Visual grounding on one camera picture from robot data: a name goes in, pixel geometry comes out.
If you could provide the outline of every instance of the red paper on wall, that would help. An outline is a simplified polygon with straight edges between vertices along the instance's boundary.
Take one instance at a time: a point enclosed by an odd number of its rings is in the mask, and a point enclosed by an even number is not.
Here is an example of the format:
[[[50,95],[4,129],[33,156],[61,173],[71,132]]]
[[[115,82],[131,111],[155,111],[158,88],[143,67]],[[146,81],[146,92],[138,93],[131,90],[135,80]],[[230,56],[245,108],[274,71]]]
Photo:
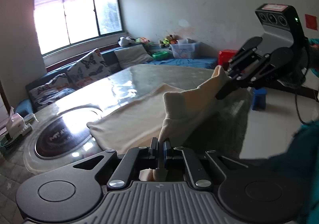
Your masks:
[[[312,30],[318,30],[317,17],[309,14],[306,16],[306,27]]]

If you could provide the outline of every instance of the blue stool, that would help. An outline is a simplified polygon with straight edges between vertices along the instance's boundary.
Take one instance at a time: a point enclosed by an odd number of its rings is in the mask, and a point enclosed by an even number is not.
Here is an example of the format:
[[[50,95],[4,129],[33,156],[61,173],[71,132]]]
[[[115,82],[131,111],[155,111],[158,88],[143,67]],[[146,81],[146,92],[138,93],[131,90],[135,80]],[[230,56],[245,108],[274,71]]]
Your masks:
[[[265,88],[260,88],[258,90],[253,89],[253,102],[251,109],[256,111],[258,109],[266,109],[266,94],[267,90]]]

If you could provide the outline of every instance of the label sticker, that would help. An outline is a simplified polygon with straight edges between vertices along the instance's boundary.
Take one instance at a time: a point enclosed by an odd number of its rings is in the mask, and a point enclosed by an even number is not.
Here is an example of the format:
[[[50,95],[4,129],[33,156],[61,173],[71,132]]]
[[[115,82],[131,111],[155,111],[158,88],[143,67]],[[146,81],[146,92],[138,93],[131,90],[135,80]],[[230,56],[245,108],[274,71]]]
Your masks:
[[[267,4],[265,5],[262,10],[270,10],[270,11],[279,11],[282,12],[288,6],[287,5],[276,5],[276,4]]]

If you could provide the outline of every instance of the black cable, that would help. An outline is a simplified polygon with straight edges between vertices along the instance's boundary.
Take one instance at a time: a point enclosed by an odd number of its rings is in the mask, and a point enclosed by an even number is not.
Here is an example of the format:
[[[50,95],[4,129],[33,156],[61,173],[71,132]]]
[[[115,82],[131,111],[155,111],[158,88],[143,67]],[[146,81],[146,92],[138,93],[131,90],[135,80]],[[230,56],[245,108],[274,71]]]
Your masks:
[[[309,51],[309,43],[308,43],[308,38],[305,39],[305,50],[306,50],[306,53],[307,53],[307,57],[308,57],[308,62],[307,62],[307,68],[306,68],[306,72],[305,74],[303,75],[303,78],[300,82],[300,87],[303,83],[303,81],[305,80],[306,78],[306,75],[308,73],[308,70],[309,70],[309,65],[310,65],[310,51]],[[306,123],[304,122],[301,117],[300,117],[300,113],[299,113],[299,109],[298,109],[298,104],[297,104],[297,89],[295,90],[295,105],[296,105],[296,111],[297,111],[297,115],[298,115],[298,118],[300,120],[300,122],[304,125],[309,125],[309,123]]]

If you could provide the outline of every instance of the plastic storage box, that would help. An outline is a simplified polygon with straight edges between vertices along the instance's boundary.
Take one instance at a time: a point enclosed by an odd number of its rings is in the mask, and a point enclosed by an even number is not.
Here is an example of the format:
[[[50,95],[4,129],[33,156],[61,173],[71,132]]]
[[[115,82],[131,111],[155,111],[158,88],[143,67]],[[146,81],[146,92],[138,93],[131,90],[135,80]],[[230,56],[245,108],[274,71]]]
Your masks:
[[[199,53],[199,42],[171,45],[174,58],[196,58]]]

